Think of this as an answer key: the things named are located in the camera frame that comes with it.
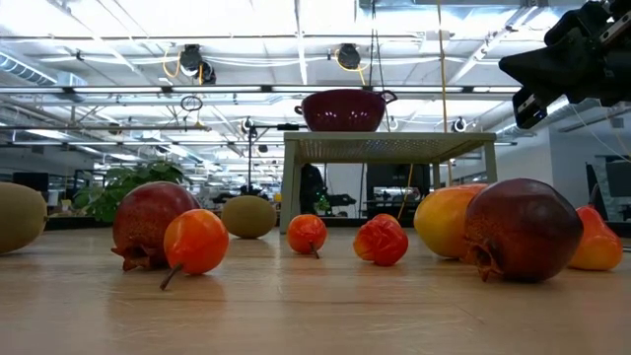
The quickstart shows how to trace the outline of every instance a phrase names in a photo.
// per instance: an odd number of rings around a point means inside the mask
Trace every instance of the potted plant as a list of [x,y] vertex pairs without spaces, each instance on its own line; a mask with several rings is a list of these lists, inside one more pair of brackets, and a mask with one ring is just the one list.
[[86,215],[103,222],[113,222],[120,201],[140,185],[154,181],[192,183],[179,165],[166,161],[110,169],[105,175],[105,181],[105,187],[83,187],[75,194],[74,200],[75,208],[84,209]]

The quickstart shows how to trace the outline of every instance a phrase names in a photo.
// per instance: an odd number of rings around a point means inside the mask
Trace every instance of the table surface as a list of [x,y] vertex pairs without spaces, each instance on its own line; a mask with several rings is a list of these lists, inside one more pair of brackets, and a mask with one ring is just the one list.
[[286,132],[301,163],[445,162],[494,142],[495,133]]
[[47,233],[0,256],[0,353],[629,354],[631,257],[614,272],[542,284],[483,283],[413,231],[394,267],[359,260],[355,229],[329,229],[322,259],[277,232],[232,239],[201,277],[120,270],[110,230]]

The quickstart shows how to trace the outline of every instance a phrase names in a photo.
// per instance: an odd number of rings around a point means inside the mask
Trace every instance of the fruit stem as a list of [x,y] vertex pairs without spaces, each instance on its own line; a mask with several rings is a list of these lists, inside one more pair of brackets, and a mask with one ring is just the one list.
[[180,272],[182,269],[184,268],[184,264],[183,263],[178,263],[174,266],[174,268],[171,269],[171,272],[169,272],[169,275],[167,275],[167,277],[165,277],[164,280],[162,280],[162,283],[160,284],[160,289],[165,291],[165,289],[167,288],[167,286],[169,285],[169,282],[171,281],[171,279],[178,273]]
[[599,192],[600,187],[598,186],[598,183],[596,183],[594,188],[592,188],[592,193],[590,193],[590,201],[588,202],[590,206],[594,206],[596,204],[596,198]]
[[309,241],[309,247],[312,248],[312,253],[315,255],[315,258],[319,258],[319,254],[317,253],[316,247],[314,246],[314,242]]

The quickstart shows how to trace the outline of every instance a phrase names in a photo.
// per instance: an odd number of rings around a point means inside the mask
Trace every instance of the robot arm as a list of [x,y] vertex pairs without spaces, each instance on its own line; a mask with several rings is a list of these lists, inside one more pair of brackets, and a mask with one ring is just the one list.
[[500,60],[524,87],[513,96],[516,124],[528,129],[565,95],[571,104],[631,101],[631,1],[588,2],[545,35],[546,46]]

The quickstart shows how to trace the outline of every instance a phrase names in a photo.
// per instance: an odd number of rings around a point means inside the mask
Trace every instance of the colander handle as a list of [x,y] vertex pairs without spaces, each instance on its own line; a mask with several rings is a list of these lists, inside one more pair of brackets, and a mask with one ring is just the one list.
[[398,97],[390,90],[383,90],[382,92],[378,93],[377,95],[379,95],[380,97],[382,97],[382,99],[384,99],[384,101],[386,102],[386,105],[391,103],[391,102],[395,102],[395,101],[398,100]]

